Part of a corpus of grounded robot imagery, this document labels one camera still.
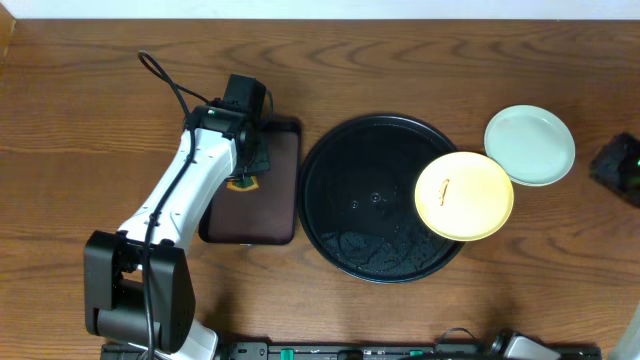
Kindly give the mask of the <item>yellow green sponge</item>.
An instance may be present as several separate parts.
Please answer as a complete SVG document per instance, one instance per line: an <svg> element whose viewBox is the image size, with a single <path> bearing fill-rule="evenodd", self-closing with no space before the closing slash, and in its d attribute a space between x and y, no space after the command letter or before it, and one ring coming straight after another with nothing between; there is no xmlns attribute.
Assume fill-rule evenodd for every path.
<svg viewBox="0 0 640 360"><path fill-rule="evenodd" d="M259 188L256 176L243 176L227 181L226 188L234 192L250 192Z"/></svg>

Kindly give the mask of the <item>mint green plate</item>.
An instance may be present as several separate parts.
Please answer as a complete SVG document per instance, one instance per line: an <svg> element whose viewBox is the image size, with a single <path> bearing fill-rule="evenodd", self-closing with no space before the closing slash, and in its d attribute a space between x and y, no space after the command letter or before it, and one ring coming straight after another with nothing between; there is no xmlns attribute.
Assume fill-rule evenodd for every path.
<svg viewBox="0 0 640 360"><path fill-rule="evenodd" d="M484 149L513 182L531 187L562 179L576 156L575 142L565 123L533 105L514 105L496 113L485 129Z"/></svg>

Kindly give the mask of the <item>yellow plate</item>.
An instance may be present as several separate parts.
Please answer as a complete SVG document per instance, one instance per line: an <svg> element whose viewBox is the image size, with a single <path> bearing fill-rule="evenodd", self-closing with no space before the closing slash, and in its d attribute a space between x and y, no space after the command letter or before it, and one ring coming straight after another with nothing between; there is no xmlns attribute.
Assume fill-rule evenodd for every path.
<svg viewBox="0 0 640 360"><path fill-rule="evenodd" d="M430 230L449 240L471 242L492 235L506 223L514 190L494 160L473 152L452 152L421 172L414 201Z"/></svg>

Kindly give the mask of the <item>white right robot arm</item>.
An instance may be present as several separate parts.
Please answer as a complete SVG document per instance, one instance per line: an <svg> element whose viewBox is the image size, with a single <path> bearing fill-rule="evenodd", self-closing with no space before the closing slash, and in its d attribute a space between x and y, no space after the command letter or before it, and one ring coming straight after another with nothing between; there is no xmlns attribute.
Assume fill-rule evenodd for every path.
<svg viewBox="0 0 640 360"><path fill-rule="evenodd" d="M592 160L589 176L626 203L639 207L639 139L623 132L615 135ZM492 344L490 354L504 359L557 360L562 354L519 333L501 333ZM639 308L610 359L639 359Z"/></svg>

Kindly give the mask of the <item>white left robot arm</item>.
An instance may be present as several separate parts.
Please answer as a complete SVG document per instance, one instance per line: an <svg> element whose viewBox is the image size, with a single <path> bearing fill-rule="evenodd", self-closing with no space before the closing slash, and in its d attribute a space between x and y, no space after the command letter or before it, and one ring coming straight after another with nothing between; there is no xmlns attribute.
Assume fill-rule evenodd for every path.
<svg viewBox="0 0 640 360"><path fill-rule="evenodd" d="M216 333L195 318L186 260L216 191L267 171L260 133L273 103L258 80L233 74L223 97L185 118L179 149L142 206L115 233L84 248L85 326L141 349L143 359L212 359Z"/></svg>

